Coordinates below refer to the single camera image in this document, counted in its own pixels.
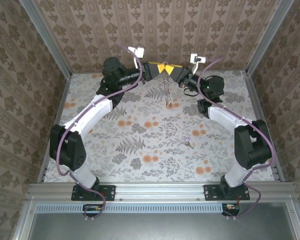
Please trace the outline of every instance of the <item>purple cable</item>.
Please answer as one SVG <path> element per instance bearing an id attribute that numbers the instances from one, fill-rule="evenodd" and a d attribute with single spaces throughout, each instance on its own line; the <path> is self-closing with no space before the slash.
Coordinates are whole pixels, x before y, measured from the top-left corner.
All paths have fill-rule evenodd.
<path id="1" fill-rule="evenodd" d="M 68 127 L 68 129 L 65 130 L 64 134 L 62 135 L 62 137 L 61 137 L 61 139 L 60 139 L 60 142 L 59 142 L 59 145 L 58 145 L 58 149 L 57 149 L 57 152 L 56 152 L 56 159 L 55 159 L 55 161 L 56 161 L 56 170 L 58 171 L 58 173 L 59 173 L 61 176 L 66 176 L 66 175 L 70 172 L 70 170 L 68 170 L 67 172 L 63 173 L 63 172 L 61 172 L 61 170 L 60 170 L 60 152 L 61 152 L 61 147 L 62 147 L 62 144 L 63 144 L 63 142 L 64 142 L 64 140 L 65 140 L 67 134 L 69 133 L 69 131 L 70 131 L 70 130 L 76 125 L 76 123 L 78 123 L 79 120 L 80 120 L 81 118 L 83 118 L 83 116 L 84 116 L 90 109 L 92 109 L 95 105 L 97 105 L 98 103 L 102 102 L 102 101 L 105 100 L 105 99 L 111 98 L 111 97 L 113 97 L 113 96 L 115 96 L 115 95 L 121 94 L 121 93 L 123 93 L 123 92 L 126 92 L 126 91 L 128 91 L 128 90 L 134 88 L 134 87 L 138 84 L 138 82 L 141 80 L 141 77 L 142 77 L 142 64 L 141 64 L 141 61 L 139 60 L 139 58 L 138 58 L 132 51 L 130 51 L 130 50 L 129 50 L 128 48 L 126 48 L 125 46 L 120 45 L 120 48 L 122 48 L 123 50 L 128 51 L 129 53 L 131 53 L 131 54 L 135 57 L 135 59 L 136 59 L 138 65 L 139 65 L 139 69 L 140 69 L 139 77 L 138 77 L 138 79 L 137 79 L 132 85 L 130 85 L 129 87 L 127 87 L 127 88 L 125 88 L 125 89 L 122 89 L 122 90 L 120 90 L 120 91 L 116 91 L 116 92 L 114 92 L 114 93 L 111 93 L 111 94 L 109 94 L 108 96 L 104 96 L 104 97 L 98 99 L 97 101 L 95 101 L 95 102 L 94 102 L 92 105 L 90 105 L 83 113 L 81 113 L 80 116 L 78 116 L 78 118 L 77 118 L 77 119 L 76 119 L 76 120 Z"/>
<path id="2" fill-rule="evenodd" d="M 222 106 L 218 103 L 215 103 L 213 101 L 211 101 L 209 98 L 207 98 L 201 91 L 200 89 L 200 81 L 202 79 L 202 76 L 203 74 L 205 73 L 205 71 L 207 71 L 212 65 L 214 65 L 215 63 L 219 62 L 221 59 L 223 59 L 224 57 L 219 57 L 219 58 L 216 58 L 216 59 L 213 59 L 214 61 L 212 63 L 210 63 L 205 69 L 203 69 L 203 71 L 201 72 L 201 74 L 199 75 L 198 77 L 198 81 L 196 83 L 196 87 L 198 89 L 198 93 L 209 103 L 211 103 L 212 105 L 215 105 L 217 106 L 218 108 L 221 108 L 225 111 L 227 111 L 228 113 L 230 113 L 231 115 L 233 115 L 234 117 L 236 117 L 237 119 L 239 119 L 240 121 L 243 121 L 244 123 L 248 124 L 250 127 L 252 127 L 252 129 L 254 129 L 258 134 L 260 134 L 260 136 L 266 141 L 266 143 L 268 144 L 269 148 L 270 148 L 270 151 L 271 151 L 271 161 L 268 163 L 268 164 L 265 164 L 265 165 L 262 165 L 262 166 L 258 166 L 258 167 L 255 167 L 253 169 L 251 169 L 251 171 L 244 177 L 244 179 L 242 180 L 243 181 L 243 184 L 247 187 L 247 188 L 250 188 L 254 191 L 256 191 L 258 194 L 259 194 L 259 197 L 257 198 L 257 200 L 255 201 L 255 203 L 244 213 L 236 216 L 236 218 L 238 217 L 242 217 L 244 216 L 245 214 L 247 214 L 248 212 L 250 212 L 256 205 L 257 203 L 259 202 L 259 200 L 261 199 L 261 193 L 255 189 L 254 187 L 248 185 L 245 183 L 245 181 L 251 176 L 251 174 L 255 171 L 255 170 L 258 170 L 258 169 L 264 169 L 264 168 L 267 168 L 269 167 L 270 165 L 272 165 L 275 161 L 274 159 L 274 156 L 275 156 L 275 150 L 274 150 L 274 147 L 272 146 L 270 140 L 267 138 L 267 136 L 262 132 L 260 131 L 257 127 L 255 127 L 252 123 L 250 123 L 249 121 L 245 120 L 243 117 L 241 117 L 240 115 L 236 114 L 235 112 L 231 111 L 230 109 L 226 108 L 225 106 Z"/>
<path id="3" fill-rule="evenodd" d="M 82 118 L 82 117 L 83 117 L 83 116 L 84 116 L 91 108 L 93 108 L 95 105 L 97 105 L 98 103 L 102 102 L 102 101 L 105 100 L 105 99 L 108 99 L 108 98 L 111 98 L 111 97 L 113 97 L 113 96 L 115 96 L 115 95 L 118 95 L 118 94 L 121 94 L 121 93 L 123 93 L 123 92 L 129 91 L 130 89 L 134 88 L 134 87 L 138 84 L 138 82 L 141 80 L 141 77 L 142 77 L 142 64 L 141 64 L 140 59 L 139 59 L 139 58 L 138 58 L 131 50 L 129 50 L 127 47 L 120 45 L 120 48 L 122 48 L 123 50 L 126 50 L 127 52 L 131 53 L 131 54 L 135 57 L 135 59 L 136 59 L 138 65 L 139 65 L 139 70 L 140 70 L 139 76 L 138 76 L 137 80 L 136 80 L 132 85 L 130 85 L 129 87 L 127 87 L 127 88 L 125 88 L 125 89 L 122 89 L 122 90 L 120 90 L 120 91 L 116 91 L 116 92 L 114 92 L 114 93 L 111 93 L 111 94 L 109 94 L 108 96 L 104 96 L 104 97 L 98 99 L 97 101 L 95 101 L 95 102 L 94 102 L 91 106 L 89 106 L 83 113 L 81 113 L 80 116 L 78 116 L 78 118 L 77 118 L 77 119 L 76 119 L 76 120 L 68 127 L 68 129 L 65 130 L 64 134 L 62 135 L 62 137 L 61 137 L 61 139 L 60 139 L 60 142 L 59 142 L 59 145 L 58 145 L 58 149 L 57 149 L 57 152 L 56 152 L 56 159 L 55 159 L 55 161 L 56 161 L 56 170 L 58 171 L 58 173 L 59 173 L 61 176 L 66 176 L 66 175 L 70 172 L 70 170 L 68 170 L 66 173 L 63 173 L 63 172 L 61 172 L 61 170 L 60 170 L 60 152 L 61 152 L 61 147 L 62 147 L 62 144 L 63 144 L 63 142 L 64 142 L 64 140 L 65 140 L 65 138 L 66 138 L 68 132 L 69 132 L 69 131 L 75 126 L 75 124 L 78 123 L 79 120 L 80 120 L 80 119 L 81 119 L 81 118 Z M 94 216 L 94 218 L 99 217 L 100 214 L 104 211 L 104 209 L 105 209 L 105 207 L 106 207 L 106 199 L 105 199 L 105 197 L 104 197 L 100 192 L 95 191 L 95 190 L 93 190 L 93 189 L 90 189 L 90 188 L 84 186 L 82 183 L 80 183 L 80 182 L 78 181 L 78 179 L 77 179 L 73 174 L 71 174 L 71 172 L 70 172 L 69 175 L 70 175 L 70 177 L 71 177 L 71 178 L 72 178 L 72 179 L 73 179 L 80 187 L 82 187 L 83 189 L 85 189 L 85 190 L 87 190 L 87 191 L 89 191 L 89 192 L 95 193 L 95 194 L 99 195 L 99 196 L 102 198 L 102 201 L 103 201 L 102 208 L 101 208 L 100 212 L 99 212 L 96 216 Z"/>

